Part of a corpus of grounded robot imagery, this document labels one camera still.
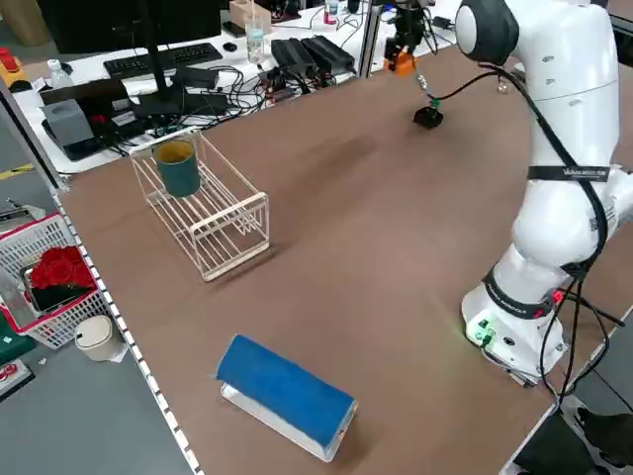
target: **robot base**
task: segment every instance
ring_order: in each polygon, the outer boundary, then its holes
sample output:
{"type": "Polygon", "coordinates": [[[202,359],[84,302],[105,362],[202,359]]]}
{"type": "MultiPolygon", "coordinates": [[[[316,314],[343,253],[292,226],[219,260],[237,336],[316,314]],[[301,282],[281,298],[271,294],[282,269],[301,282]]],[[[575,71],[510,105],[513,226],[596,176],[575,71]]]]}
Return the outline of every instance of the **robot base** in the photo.
{"type": "MultiPolygon", "coordinates": [[[[534,386],[541,378],[541,346],[552,314],[537,320],[519,319],[498,307],[484,284],[469,292],[462,301],[466,337],[476,346],[484,346],[487,356],[522,385],[534,386]]],[[[557,320],[545,346],[545,373],[550,372],[567,348],[563,326],[557,320]]]]}

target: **keyboard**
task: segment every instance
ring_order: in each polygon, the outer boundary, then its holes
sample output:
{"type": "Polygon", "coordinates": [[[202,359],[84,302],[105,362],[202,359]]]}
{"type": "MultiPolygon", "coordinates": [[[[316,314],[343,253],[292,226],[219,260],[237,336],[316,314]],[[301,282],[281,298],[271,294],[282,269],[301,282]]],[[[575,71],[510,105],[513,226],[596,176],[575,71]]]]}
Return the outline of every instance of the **keyboard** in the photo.
{"type": "MultiPolygon", "coordinates": [[[[160,64],[165,70],[222,59],[220,52],[208,43],[174,47],[161,51],[159,55],[160,64]]],[[[104,61],[103,65],[113,79],[128,79],[151,74],[149,54],[111,59],[104,61]]]]}

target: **white desk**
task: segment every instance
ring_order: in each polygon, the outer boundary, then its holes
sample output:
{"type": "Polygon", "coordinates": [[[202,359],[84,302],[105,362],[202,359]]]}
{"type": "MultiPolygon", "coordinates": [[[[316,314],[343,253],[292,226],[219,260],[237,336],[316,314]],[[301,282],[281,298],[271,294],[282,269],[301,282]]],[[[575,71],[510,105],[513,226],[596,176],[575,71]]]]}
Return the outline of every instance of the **white desk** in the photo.
{"type": "MultiPolygon", "coordinates": [[[[461,0],[437,0],[437,5],[435,7],[431,7],[431,12],[433,16],[442,16],[450,19],[455,18],[455,14],[459,7],[461,0]]],[[[345,18],[346,11],[345,5],[341,4],[343,8],[343,13],[339,14],[339,20],[342,21],[345,18]]],[[[367,16],[368,5],[361,4],[361,8],[363,9],[364,16],[361,16],[360,12],[357,15],[352,15],[348,21],[355,19],[356,21],[363,20],[363,24],[361,28],[353,35],[353,37],[349,38],[350,35],[356,30],[351,25],[342,25],[338,30],[334,26],[325,25],[323,23],[323,13],[321,11],[322,7],[316,7],[308,10],[303,10],[301,12],[302,18],[298,20],[293,20],[290,22],[285,22],[281,25],[274,26],[273,32],[270,35],[266,36],[266,41],[270,42],[271,40],[283,40],[288,38],[308,38],[314,35],[324,35],[328,37],[333,43],[337,45],[342,45],[346,40],[343,48],[349,52],[356,60],[358,60],[360,56],[360,50],[363,42],[364,28],[365,28],[365,19],[367,16]],[[312,28],[309,30],[307,27],[310,25],[311,18],[314,17],[312,21],[312,28]]],[[[383,15],[383,20],[387,20],[392,16],[390,13],[385,13],[383,15]]],[[[385,21],[381,22],[380,31],[378,34],[378,41],[375,51],[374,57],[374,65],[373,70],[378,70],[383,67],[383,55],[385,51],[385,41],[387,38],[392,37],[395,33],[396,28],[392,25],[388,25],[385,21]]],[[[455,42],[455,36],[452,32],[438,30],[438,33],[447,39],[450,42],[455,42]]],[[[236,69],[239,69],[243,74],[245,79],[249,79],[254,77],[258,73],[257,66],[255,64],[251,64],[248,62],[246,58],[246,40],[245,38],[236,39],[231,36],[224,30],[222,30],[221,34],[203,40],[197,40],[193,42],[179,43],[176,45],[171,45],[171,48],[182,47],[185,45],[194,45],[200,43],[210,43],[213,45],[218,51],[220,51],[223,55],[223,59],[218,61],[208,62],[196,64],[196,67],[210,67],[218,66],[218,65],[229,65],[233,66],[236,69]],[[237,50],[235,52],[228,52],[223,49],[223,44],[231,42],[237,45],[237,50]]],[[[440,48],[445,48],[450,46],[449,43],[438,39],[438,44],[440,48]]],[[[267,48],[268,55],[266,59],[263,61],[262,66],[264,69],[270,69],[274,65],[276,65],[274,58],[270,55],[270,47],[267,48]]],[[[425,44],[422,44],[415,51],[416,55],[423,55],[429,53],[429,49],[425,44]]],[[[72,79],[75,84],[82,84],[89,81],[93,81],[96,79],[104,79],[108,78],[109,75],[106,72],[103,62],[108,59],[115,59],[119,57],[132,56],[135,54],[145,54],[147,53],[146,49],[137,47],[136,52],[134,49],[123,49],[120,51],[114,51],[104,54],[97,54],[91,57],[77,59],[75,61],[71,61],[70,64],[73,68],[72,79]]],[[[232,84],[234,80],[233,74],[230,73],[221,73],[218,86],[229,86],[232,84]]],[[[353,77],[351,74],[341,75],[337,77],[338,82],[342,82],[349,78],[353,77]]],[[[155,89],[155,83],[153,79],[138,81],[138,80],[126,80],[124,81],[126,87],[128,88],[128,92],[131,97],[138,94],[138,88],[142,86],[143,93],[149,92],[147,87],[153,87],[155,89]]],[[[87,158],[84,158],[79,161],[71,161],[65,155],[63,150],[59,148],[46,134],[44,128],[42,127],[42,121],[45,116],[42,112],[41,106],[43,105],[42,99],[39,94],[34,91],[22,92],[14,95],[18,105],[22,109],[22,112],[27,118],[27,121],[33,128],[36,133],[38,139],[42,142],[44,150],[46,151],[50,161],[52,162],[54,168],[58,173],[62,174],[76,174],[85,170],[89,170],[90,168],[94,168],[96,166],[102,165],[104,163],[108,163],[110,161],[116,160],[120,158],[120,156],[114,151],[104,150],[98,153],[95,153],[87,158]]],[[[142,143],[149,139],[149,137],[139,137],[135,140],[132,140],[134,143],[142,143]]]]}

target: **blue sponge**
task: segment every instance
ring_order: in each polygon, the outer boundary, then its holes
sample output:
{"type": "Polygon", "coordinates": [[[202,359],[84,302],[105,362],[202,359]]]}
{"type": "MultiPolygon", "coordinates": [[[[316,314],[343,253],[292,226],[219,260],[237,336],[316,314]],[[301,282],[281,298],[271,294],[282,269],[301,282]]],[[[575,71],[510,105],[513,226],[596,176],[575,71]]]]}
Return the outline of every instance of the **blue sponge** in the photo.
{"type": "Polygon", "coordinates": [[[216,378],[322,447],[334,440],[354,404],[351,396],[241,334],[233,338],[216,378]]]}

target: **mug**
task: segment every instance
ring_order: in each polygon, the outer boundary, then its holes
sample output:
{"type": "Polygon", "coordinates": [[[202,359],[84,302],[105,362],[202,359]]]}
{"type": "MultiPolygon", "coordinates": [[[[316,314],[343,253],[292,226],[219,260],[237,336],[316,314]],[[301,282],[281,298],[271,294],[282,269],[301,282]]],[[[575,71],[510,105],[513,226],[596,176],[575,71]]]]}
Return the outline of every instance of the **mug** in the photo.
{"type": "Polygon", "coordinates": [[[182,198],[198,191],[200,174],[193,145],[185,141],[166,142],[155,147],[153,155],[167,193],[182,198]]]}

